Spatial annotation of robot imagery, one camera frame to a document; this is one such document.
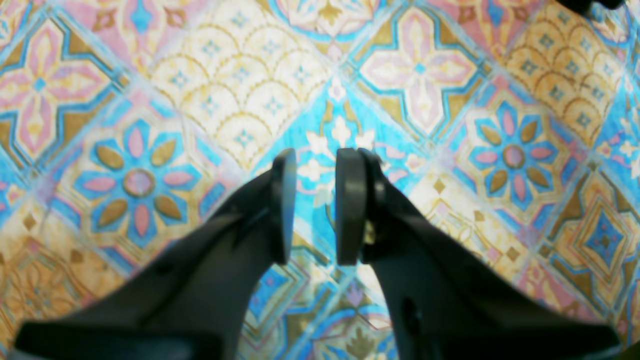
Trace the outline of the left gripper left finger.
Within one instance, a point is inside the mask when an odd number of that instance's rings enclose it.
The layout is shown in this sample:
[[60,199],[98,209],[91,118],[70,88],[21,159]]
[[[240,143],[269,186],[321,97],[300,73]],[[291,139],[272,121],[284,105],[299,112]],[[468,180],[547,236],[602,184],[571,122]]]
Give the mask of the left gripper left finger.
[[210,219],[104,299],[28,321],[16,360],[233,360],[265,272],[290,259],[297,156],[236,190]]

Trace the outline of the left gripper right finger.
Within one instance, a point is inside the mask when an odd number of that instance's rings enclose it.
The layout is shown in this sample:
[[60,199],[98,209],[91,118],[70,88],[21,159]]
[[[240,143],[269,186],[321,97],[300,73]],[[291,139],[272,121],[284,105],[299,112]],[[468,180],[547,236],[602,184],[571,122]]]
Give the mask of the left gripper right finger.
[[335,165],[336,260],[370,265],[401,360],[612,360],[604,323],[533,301],[432,225],[374,153],[341,148]]

